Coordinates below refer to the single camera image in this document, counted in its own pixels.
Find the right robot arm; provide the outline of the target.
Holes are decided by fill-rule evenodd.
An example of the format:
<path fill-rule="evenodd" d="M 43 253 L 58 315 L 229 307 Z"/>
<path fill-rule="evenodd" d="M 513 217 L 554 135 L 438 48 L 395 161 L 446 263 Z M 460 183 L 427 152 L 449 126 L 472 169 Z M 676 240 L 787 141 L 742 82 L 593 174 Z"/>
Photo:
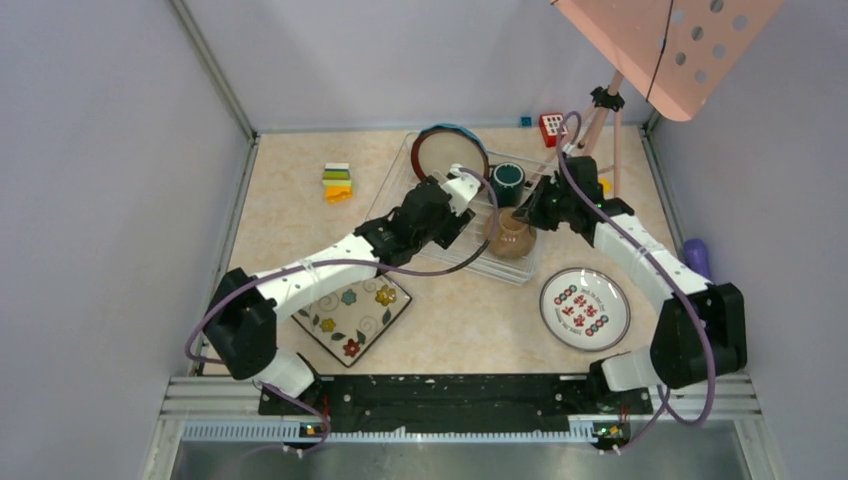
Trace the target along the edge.
<path fill-rule="evenodd" d="M 684 265 L 625 201 L 605 198 L 592 157 L 562 156 L 512 216 L 545 231 L 567 225 L 624 268 L 659 316 L 648 346 L 591 364 L 586 397 L 594 409 L 614 411 L 628 390 L 655 384 L 678 389 L 746 367 L 740 289 L 716 285 Z"/>

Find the brown speckled bowl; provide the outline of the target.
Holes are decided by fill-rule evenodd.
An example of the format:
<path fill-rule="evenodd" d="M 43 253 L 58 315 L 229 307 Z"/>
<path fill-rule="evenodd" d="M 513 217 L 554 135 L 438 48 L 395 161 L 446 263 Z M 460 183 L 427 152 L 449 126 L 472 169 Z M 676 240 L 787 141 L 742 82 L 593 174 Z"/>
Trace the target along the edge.
<path fill-rule="evenodd" d="M 536 229 L 513 217 L 515 207 L 505 207 L 486 219 L 481 238 L 488 240 L 487 251 L 497 258 L 518 260 L 536 245 Z"/>

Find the white wire dish rack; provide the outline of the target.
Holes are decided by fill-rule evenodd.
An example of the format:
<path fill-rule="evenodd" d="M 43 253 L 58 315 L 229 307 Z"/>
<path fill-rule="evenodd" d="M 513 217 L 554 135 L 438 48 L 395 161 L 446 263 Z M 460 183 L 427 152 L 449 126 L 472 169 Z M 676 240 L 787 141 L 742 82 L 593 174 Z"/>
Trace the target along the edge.
<path fill-rule="evenodd" d="M 411 163 L 412 145 L 417 136 L 418 133 L 416 131 L 409 131 L 404 136 L 391 166 L 387 169 L 386 176 L 380 185 L 376 197 L 366 214 L 368 220 L 388 214 L 392 208 L 400 205 L 407 192 L 419 183 L 419 179 L 415 175 Z M 534 173 L 542 167 L 540 161 L 495 151 L 489 153 L 489 160 L 495 164 L 514 162 L 521 166 L 527 173 Z M 416 257 L 418 259 L 429 258 L 452 266 L 471 256 L 484 240 L 484 234 L 486 233 L 485 222 L 492 213 L 492 205 L 488 200 L 487 194 L 481 192 L 476 195 L 470 203 L 470 209 L 475 212 L 474 219 L 472 219 L 449 248 L 443 249 L 431 242 Z M 533 249 L 518 259 L 500 258 L 491 251 L 486 251 L 467 266 L 466 269 L 507 283 L 522 285 L 535 276 L 545 250 L 545 242 L 549 235 L 548 232 L 538 230 Z"/>

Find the dark green mug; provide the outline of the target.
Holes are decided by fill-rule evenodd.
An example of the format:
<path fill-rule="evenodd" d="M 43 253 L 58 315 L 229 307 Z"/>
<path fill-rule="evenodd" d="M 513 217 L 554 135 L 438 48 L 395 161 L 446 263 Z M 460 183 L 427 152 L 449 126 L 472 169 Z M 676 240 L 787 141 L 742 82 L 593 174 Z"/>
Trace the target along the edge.
<path fill-rule="evenodd" d="M 514 162 L 503 162 L 494 166 L 490 183 L 494 189 L 498 206 L 517 207 L 521 203 L 526 182 L 524 169 Z"/>

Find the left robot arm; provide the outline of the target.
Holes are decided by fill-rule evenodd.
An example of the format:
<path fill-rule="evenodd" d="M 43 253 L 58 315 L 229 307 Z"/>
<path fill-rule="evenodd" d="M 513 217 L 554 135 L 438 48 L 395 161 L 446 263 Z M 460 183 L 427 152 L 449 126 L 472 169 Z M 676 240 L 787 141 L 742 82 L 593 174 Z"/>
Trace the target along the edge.
<path fill-rule="evenodd" d="M 238 381 L 268 384 L 297 413 L 319 404 L 316 375 L 298 354 L 277 345 L 277 323 L 352 283 L 407 264 L 431 242 L 448 248 L 474 218 L 471 200 L 487 187 L 480 174 L 455 164 L 448 180 L 432 176 L 407 192 L 389 214 L 362 223 L 329 247 L 264 274 L 227 272 L 192 339 L 204 335 L 214 363 Z"/>

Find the teal polka dot plate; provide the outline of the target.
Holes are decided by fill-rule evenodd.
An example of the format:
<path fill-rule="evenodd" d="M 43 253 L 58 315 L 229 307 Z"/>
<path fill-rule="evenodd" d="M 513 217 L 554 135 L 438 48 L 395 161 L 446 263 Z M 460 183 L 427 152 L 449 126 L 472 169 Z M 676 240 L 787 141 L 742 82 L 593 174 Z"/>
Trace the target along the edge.
<path fill-rule="evenodd" d="M 471 130 L 469 130 L 469 129 L 461 126 L 461 125 L 458 125 L 458 124 L 455 124 L 455 123 L 447 123 L 447 122 L 437 123 L 437 124 L 434 124 L 434 125 L 432 125 L 428 128 L 421 130 L 418 134 L 418 137 L 415 140 L 415 144 L 420 145 L 424 142 L 424 139 L 427 136 L 434 134 L 434 133 L 442 132 L 442 131 L 452 132 L 452 133 L 464 136 L 465 138 L 469 139 L 483 153 L 486 152 L 485 147 L 484 147 L 482 141 L 480 140 L 480 138 L 476 134 L 474 134 Z"/>

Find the square floral glass plate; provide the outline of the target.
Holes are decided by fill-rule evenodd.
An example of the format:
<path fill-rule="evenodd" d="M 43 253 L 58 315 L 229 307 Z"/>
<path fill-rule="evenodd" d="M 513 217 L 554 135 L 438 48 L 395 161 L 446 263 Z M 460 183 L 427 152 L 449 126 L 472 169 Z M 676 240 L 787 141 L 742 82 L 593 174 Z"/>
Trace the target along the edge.
<path fill-rule="evenodd" d="M 411 305 L 387 276 L 337 289 L 297 310 L 292 319 L 341 365 L 350 368 Z"/>

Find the red rimmed beige plate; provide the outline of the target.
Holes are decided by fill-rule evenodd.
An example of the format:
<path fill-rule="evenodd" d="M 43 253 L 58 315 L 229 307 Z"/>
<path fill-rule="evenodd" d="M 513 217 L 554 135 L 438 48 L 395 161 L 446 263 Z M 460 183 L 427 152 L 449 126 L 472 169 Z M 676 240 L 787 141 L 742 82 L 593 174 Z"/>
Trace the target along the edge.
<path fill-rule="evenodd" d="M 447 175 L 454 164 L 473 170 L 484 178 L 490 176 L 487 152 L 483 153 L 464 136 L 442 131 L 427 136 L 420 145 L 415 144 L 415 140 L 411 147 L 410 164 L 419 180 L 436 171 Z"/>

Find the white round patterned plate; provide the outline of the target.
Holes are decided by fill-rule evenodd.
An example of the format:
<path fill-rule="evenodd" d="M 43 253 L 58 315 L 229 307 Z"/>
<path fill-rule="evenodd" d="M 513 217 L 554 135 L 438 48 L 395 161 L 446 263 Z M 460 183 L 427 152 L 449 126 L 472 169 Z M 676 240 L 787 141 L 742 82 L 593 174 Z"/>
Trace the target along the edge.
<path fill-rule="evenodd" d="M 584 352 L 616 346 L 631 323 L 631 307 L 623 289 L 590 268 L 569 268 L 549 277 L 540 292 L 539 310 L 555 338 Z"/>

